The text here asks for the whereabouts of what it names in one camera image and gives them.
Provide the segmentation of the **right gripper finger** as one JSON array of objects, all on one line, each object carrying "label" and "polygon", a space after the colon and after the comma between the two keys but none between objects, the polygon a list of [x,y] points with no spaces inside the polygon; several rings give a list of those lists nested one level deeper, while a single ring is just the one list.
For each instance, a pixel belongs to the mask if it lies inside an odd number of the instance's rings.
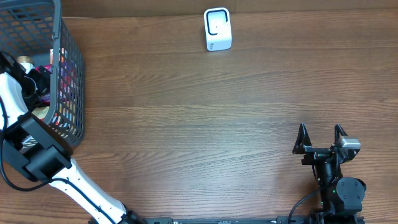
[{"label": "right gripper finger", "polygon": [[312,143],[304,123],[301,123],[298,130],[296,142],[292,149],[293,154],[306,154],[312,150]]},{"label": "right gripper finger", "polygon": [[346,144],[347,134],[340,124],[335,125],[335,146],[344,146]]}]

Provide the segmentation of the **red purple liners pack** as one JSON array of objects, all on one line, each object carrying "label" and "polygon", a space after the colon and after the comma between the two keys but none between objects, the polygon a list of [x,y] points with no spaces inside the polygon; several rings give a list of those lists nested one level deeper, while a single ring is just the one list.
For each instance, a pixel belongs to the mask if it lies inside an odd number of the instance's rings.
[{"label": "red purple liners pack", "polygon": [[41,65],[38,68],[40,72],[41,79],[41,96],[40,100],[42,104],[49,105],[50,104],[50,77],[52,74],[52,66],[51,65]]}]

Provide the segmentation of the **white conditioner tube gold cap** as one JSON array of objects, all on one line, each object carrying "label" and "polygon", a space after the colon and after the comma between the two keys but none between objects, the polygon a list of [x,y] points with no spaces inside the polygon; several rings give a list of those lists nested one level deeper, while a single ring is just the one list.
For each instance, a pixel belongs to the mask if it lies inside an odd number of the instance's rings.
[{"label": "white conditioner tube gold cap", "polygon": [[34,69],[34,61],[29,56],[19,56],[17,58],[17,62],[24,68],[26,73],[29,73],[32,69]]}]

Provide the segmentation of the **cream snack bag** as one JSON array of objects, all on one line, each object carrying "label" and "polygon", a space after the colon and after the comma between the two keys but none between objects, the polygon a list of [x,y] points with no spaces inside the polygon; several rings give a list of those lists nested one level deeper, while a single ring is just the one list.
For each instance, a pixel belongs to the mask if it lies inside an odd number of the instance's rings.
[{"label": "cream snack bag", "polygon": [[49,112],[49,106],[44,106],[44,107],[38,107],[35,108],[32,112],[36,117],[38,117],[40,120],[44,120],[46,117],[47,113]]}]

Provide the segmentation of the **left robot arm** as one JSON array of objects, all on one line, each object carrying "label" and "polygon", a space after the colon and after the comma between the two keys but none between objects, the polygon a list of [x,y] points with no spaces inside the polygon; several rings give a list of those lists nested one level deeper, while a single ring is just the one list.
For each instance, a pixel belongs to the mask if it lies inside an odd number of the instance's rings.
[{"label": "left robot arm", "polygon": [[73,158],[73,149],[54,129],[32,113],[40,99],[37,85],[24,67],[7,52],[1,52],[1,163],[8,163],[33,187],[5,183],[20,192],[46,185],[56,188],[91,216],[91,223],[143,223],[144,220],[92,181]]}]

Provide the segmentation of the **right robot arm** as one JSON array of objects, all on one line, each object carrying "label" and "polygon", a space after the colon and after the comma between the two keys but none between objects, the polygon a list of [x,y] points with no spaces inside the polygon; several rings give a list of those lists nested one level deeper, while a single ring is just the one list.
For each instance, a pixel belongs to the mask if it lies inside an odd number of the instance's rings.
[{"label": "right robot arm", "polygon": [[329,148],[312,146],[304,123],[301,123],[293,154],[302,155],[301,163],[311,166],[318,182],[322,209],[310,215],[317,223],[358,223],[356,214],[362,210],[366,184],[354,177],[345,177],[341,165],[352,161],[361,150],[358,138],[350,137],[340,124],[335,125],[334,143]]}]

